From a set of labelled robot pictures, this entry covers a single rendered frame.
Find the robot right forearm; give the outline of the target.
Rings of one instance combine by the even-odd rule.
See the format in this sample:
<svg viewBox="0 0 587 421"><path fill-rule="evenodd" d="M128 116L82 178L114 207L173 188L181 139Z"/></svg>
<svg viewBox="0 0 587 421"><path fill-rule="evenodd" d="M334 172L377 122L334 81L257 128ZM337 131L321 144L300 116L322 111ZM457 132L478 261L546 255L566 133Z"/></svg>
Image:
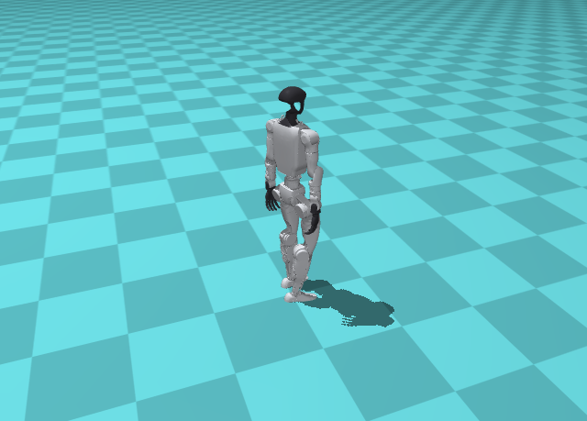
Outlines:
<svg viewBox="0 0 587 421"><path fill-rule="evenodd" d="M323 178L323 169L317 167L314 172L313 180L309 181L310 186L310 209L312 204L317 205L317 211L322 207L321 204L321 185Z"/></svg>

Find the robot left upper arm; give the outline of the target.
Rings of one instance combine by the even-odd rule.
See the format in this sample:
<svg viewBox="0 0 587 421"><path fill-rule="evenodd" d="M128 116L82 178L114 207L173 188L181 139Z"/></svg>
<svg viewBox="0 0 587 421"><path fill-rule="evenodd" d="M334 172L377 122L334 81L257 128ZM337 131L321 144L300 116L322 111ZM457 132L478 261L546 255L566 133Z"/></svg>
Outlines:
<svg viewBox="0 0 587 421"><path fill-rule="evenodd" d="M267 153L266 153L266 158L269 161L275 161L274 159L274 153L273 153L273 138L272 138L272 127L274 122L279 119L279 118L274 118L271 120L268 120L266 123L266 129L267 129Z"/></svg>

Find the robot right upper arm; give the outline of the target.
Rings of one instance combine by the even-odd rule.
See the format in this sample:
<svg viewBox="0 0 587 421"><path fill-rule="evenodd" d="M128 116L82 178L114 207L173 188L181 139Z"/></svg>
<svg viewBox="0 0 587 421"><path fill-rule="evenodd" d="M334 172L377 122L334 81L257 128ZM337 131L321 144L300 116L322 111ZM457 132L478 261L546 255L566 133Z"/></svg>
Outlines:
<svg viewBox="0 0 587 421"><path fill-rule="evenodd" d="M319 167L317 166L319 136L316 131L309 128L302 128L300 133L301 141L305 146L307 174L313 178L315 169Z"/></svg>

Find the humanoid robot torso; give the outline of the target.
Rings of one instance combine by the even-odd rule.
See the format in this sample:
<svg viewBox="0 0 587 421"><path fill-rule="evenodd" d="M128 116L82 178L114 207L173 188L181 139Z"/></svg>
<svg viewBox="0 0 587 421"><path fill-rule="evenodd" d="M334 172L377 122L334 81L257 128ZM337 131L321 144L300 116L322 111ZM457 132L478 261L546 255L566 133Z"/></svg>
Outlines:
<svg viewBox="0 0 587 421"><path fill-rule="evenodd" d="M295 207L296 197L301 194L305 196L305 187L300 184L300 178L307 169L300 130L309 127L303 121L298 123L298 119L295 119L298 125L294 127L283 126L279 124L283 118L277 119L272 127L273 153L278 171L287 175L284 182L280 183L280 197L286 204Z"/></svg>

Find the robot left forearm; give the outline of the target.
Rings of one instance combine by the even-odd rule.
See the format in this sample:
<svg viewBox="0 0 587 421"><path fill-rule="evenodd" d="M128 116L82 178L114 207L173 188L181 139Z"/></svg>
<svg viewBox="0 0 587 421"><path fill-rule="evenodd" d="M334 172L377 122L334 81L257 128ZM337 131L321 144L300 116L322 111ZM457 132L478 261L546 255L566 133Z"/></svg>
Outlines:
<svg viewBox="0 0 587 421"><path fill-rule="evenodd" d="M266 167L266 174L265 174L265 182L269 183L269 188L272 188L275 186L276 182L276 162L275 161L269 161L267 158L265 158L265 167Z"/></svg>

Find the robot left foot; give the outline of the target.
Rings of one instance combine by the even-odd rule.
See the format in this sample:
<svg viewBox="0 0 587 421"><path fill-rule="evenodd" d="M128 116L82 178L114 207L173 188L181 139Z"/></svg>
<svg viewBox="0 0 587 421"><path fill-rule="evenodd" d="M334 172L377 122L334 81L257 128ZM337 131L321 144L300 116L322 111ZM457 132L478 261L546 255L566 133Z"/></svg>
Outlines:
<svg viewBox="0 0 587 421"><path fill-rule="evenodd" d="M292 278L291 278L291 279L292 279ZM308 279L308 276L306 276L306 278L305 278L305 281L306 281L307 279ZM282 288L289 288L289 287L293 286L293 283L294 283L294 279L290 280L290 279L289 279L289 277L288 277L288 278L286 277L286 278L284 278L284 279L282 280L281 287L282 287Z"/></svg>

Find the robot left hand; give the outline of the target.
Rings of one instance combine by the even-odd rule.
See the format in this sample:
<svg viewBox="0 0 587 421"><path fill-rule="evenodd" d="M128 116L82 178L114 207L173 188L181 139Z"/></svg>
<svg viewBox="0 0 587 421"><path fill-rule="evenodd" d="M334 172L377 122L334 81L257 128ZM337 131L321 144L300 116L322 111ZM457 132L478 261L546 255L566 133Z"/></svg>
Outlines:
<svg viewBox="0 0 587 421"><path fill-rule="evenodd" d="M274 211L274 210L276 210L276 211L277 211L277 209L275 208L275 205L274 205L274 203L276 204L276 206L277 206L278 208L280 208L280 207L278 206L278 204L277 204L277 201L275 200L275 198L273 197L273 195L272 195L272 192L271 192L271 191L272 191L272 189L274 189L274 188L276 187L276 184L275 184L275 186L274 186L274 187L272 187L272 188L269 188L269 183L268 183L268 182L265 182L265 185L266 185L266 190L267 190L267 193L266 193L266 195L265 195L265 199L266 199L266 207L267 207L267 209L268 209L269 211L271 211L271 210L272 210L272 211ZM269 200L269 201L268 201L268 200ZM273 202L273 200L274 200L274 202ZM269 202L269 203L268 203L268 202ZM271 207L271 206L274 208L274 210L272 209L272 207ZM270 207L270 208L269 208L269 207Z"/></svg>

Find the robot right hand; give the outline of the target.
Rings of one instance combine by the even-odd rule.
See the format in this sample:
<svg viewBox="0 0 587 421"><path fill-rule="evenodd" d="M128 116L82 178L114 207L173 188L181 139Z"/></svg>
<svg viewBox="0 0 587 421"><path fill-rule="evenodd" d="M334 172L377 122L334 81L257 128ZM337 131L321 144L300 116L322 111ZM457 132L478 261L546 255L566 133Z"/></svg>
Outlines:
<svg viewBox="0 0 587 421"><path fill-rule="evenodd" d="M310 213L313 214L312 221L311 221L311 225L312 226L311 226L311 228L309 229L308 232L305 232L306 235L309 235L309 234L312 234L313 232L315 232L316 227L317 227L317 224L319 222L319 214L321 213L321 210L319 209L317 211L317 205L316 204L312 204L311 205L311 211L310 211Z"/></svg>

